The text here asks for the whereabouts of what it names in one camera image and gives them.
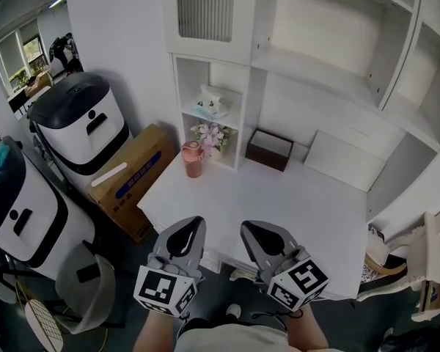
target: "person's left arm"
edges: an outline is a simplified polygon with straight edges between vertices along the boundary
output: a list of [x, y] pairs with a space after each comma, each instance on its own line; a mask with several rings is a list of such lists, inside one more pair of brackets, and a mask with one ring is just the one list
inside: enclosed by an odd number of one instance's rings
[[172, 352], [175, 319], [150, 312], [133, 347], [133, 352]]

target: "bottle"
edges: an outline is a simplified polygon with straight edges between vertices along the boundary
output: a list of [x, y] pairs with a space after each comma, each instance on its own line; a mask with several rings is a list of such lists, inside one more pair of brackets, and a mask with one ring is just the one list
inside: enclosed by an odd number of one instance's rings
[[181, 156], [183, 157], [186, 174], [195, 179], [202, 174], [202, 159], [204, 158], [204, 150], [197, 141], [188, 141], [181, 148]]

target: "human arm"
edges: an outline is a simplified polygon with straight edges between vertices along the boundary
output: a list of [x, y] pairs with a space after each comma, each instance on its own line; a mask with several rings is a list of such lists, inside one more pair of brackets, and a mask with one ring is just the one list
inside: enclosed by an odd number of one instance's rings
[[[307, 304], [300, 310], [303, 312], [300, 318], [287, 318], [288, 345], [302, 352], [327, 349], [328, 341], [316, 322], [311, 306]], [[292, 316], [298, 317], [300, 310]]]
[[133, 352], [172, 352], [174, 318], [150, 312]]

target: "potted plant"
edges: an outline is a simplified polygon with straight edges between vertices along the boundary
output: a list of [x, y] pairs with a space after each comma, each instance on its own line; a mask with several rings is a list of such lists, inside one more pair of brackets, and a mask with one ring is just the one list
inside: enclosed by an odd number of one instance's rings
[[236, 133], [235, 129], [219, 125], [215, 122], [200, 123], [191, 128], [197, 141], [202, 145], [206, 156], [218, 161], [227, 151], [228, 141]]

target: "brown box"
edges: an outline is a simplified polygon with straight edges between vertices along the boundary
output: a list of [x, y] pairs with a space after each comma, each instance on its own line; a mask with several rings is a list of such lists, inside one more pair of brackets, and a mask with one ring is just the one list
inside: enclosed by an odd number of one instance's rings
[[140, 242], [151, 223], [137, 203], [174, 157], [175, 149], [168, 132], [150, 125], [118, 152], [95, 179], [120, 164], [127, 166], [96, 186], [88, 185], [87, 192], [119, 227]]
[[292, 149], [293, 141], [257, 128], [248, 141], [245, 156], [284, 172]]

